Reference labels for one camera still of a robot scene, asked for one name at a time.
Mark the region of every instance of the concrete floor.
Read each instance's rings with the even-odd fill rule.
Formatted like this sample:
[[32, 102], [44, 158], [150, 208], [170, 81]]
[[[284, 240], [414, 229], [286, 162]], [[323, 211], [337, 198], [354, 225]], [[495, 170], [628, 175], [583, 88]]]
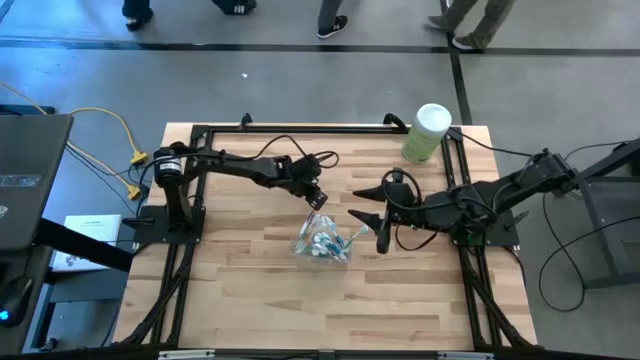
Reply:
[[[263, 0], [249, 18], [224, 17], [207, 0], [156, 0], [152, 5], [156, 18], [149, 28], [131, 34], [119, 1], [15, 0], [0, 23], [0, 41], [320, 44], [314, 33], [318, 0]], [[342, 12], [350, 16], [350, 27], [322, 44], [446, 46], [443, 35], [421, 26], [425, 16], [439, 12], [437, 0], [346, 0]], [[460, 32], [472, 28], [481, 13], [477, 6]], [[639, 16], [640, 3], [634, 0], [519, 0], [491, 46], [640, 49]], [[460, 123], [447, 54], [21, 47], [4, 47], [0, 53], [3, 81], [60, 112], [80, 106], [116, 111], [149, 152], [160, 143], [166, 122], [239, 121], [245, 112], [258, 122], [379, 123], [387, 112], [409, 120], [420, 105], [437, 102]], [[489, 126], [495, 146], [526, 152], [549, 147], [566, 154], [582, 145], [640, 135], [639, 57], [464, 54], [461, 67], [473, 123]], [[0, 92], [0, 103], [20, 102]], [[113, 119], [79, 115], [71, 138], [117, 170], [127, 168], [130, 150]], [[583, 151], [571, 163], [584, 168], [608, 151]], [[496, 156], [502, 174], [524, 163]], [[591, 229], [577, 200], [549, 199], [548, 205], [551, 221], [564, 225], [559, 236], [565, 242]], [[550, 309], [540, 298], [536, 277], [557, 245], [541, 216], [540, 197], [517, 210], [531, 213], [518, 233], [540, 344], [640, 357], [635, 335], [640, 332], [640, 287], [589, 292], [584, 306], [568, 314]], [[65, 155], [45, 216], [61, 222], [66, 215], [110, 213], [128, 215], [128, 210]], [[574, 250], [586, 276], [603, 274], [593, 243], [585, 240]], [[572, 304], [579, 287], [566, 259], [554, 260], [547, 271], [550, 300]], [[114, 294], [121, 293], [122, 282], [112, 286]], [[114, 310], [113, 303], [60, 306], [50, 335], [60, 337], [64, 349], [98, 345]], [[88, 320], [80, 323], [81, 318]]]

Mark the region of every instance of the laptop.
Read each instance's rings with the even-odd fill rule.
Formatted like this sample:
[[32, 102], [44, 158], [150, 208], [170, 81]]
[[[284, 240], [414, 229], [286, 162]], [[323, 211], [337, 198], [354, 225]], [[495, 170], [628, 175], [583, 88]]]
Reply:
[[31, 245], [72, 123], [71, 115], [0, 116], [0, 252]]

